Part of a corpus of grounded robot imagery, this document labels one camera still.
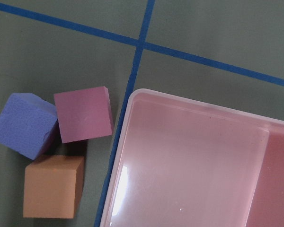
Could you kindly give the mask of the magenta pink foam block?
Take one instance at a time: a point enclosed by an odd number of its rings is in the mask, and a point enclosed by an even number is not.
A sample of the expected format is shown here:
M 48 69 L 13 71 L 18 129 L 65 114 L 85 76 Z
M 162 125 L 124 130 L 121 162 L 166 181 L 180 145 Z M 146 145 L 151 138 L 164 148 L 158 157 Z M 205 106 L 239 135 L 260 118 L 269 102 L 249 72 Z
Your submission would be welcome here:
M 62 143 L 113 134 L 109 92 L 94 87 L 54 94 Z

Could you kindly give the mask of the pink plastic tray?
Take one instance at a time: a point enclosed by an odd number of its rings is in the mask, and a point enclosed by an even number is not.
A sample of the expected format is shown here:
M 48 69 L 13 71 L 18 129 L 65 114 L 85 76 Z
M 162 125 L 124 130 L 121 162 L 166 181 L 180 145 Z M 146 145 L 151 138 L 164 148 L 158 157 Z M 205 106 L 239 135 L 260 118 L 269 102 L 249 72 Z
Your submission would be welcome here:
M 134 91 L 100 226 L 284 227 L 284 121 Z

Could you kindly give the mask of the purple foam block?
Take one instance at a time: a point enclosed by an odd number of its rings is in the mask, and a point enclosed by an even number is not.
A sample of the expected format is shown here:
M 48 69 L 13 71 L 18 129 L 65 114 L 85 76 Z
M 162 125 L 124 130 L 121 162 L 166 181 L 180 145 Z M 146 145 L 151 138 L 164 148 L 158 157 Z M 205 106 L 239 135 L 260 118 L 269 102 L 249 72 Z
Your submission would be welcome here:
M 0 114 L 0 144 L 35 160 L 57 128 L 56 107 L 32 93 L 13 93 Z

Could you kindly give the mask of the orange foam block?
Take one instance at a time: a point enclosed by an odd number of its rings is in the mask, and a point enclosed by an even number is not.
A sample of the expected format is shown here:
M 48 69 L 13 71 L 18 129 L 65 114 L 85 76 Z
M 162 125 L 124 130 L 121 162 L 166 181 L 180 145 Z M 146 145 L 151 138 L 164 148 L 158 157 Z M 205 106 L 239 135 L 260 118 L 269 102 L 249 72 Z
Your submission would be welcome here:
M 83 156 L 42 155 L 25 168 L 25 218 L 75 217 L 84 183 Z

